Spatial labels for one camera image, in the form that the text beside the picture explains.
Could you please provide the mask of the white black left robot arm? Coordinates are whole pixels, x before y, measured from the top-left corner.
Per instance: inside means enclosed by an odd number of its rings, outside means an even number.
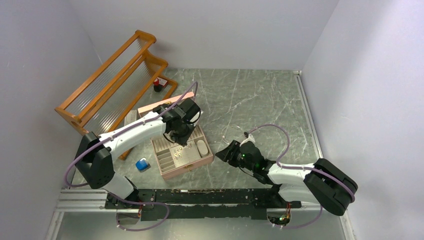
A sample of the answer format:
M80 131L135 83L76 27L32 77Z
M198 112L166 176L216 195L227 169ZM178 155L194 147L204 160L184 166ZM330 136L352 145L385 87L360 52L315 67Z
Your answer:
M114 170L113 161L127 150L154 137L168 134L172 142L186 146L202 111L191 99L177 104L161 104L144 117L117 130L85 134L75 156L75 166L92 189L103 189L126 208L139 201L139 191L126 177Z

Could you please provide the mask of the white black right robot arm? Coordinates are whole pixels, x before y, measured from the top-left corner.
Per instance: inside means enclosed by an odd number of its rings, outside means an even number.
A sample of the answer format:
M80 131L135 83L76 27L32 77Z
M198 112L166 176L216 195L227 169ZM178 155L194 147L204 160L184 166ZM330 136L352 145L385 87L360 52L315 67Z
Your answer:
M276 186L269 197L275 207L308 202L342 216L355 201L357 183L325 158L304 165L283 164L266 159L252 141L236 140L215 155L235 168L250 171L260 183Z

